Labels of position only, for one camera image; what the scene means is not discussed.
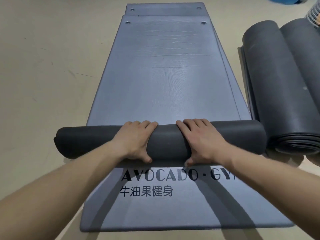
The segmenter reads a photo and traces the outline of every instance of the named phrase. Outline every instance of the rolled yoga mat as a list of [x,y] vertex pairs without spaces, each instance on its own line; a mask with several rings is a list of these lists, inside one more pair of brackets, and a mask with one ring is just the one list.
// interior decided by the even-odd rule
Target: rolled yoga mat
[[268,145],[288,154],[318,153],[320,115],[278,25],[259,22],[242,42]]
[[305,18],[285,24],[280,31],[320,111],[320,35]]
[[[216,121],[212,125],[229,143],[262,154],[267,138],[263,126],[254,120]],[[65,127],[58,130],[54,142],[66,158],[77,158],[111,141],[121,126]],[[188,142],[175,124],[159,125],[152,133],[146,151],[154,161],[184,163],[190,156]]]

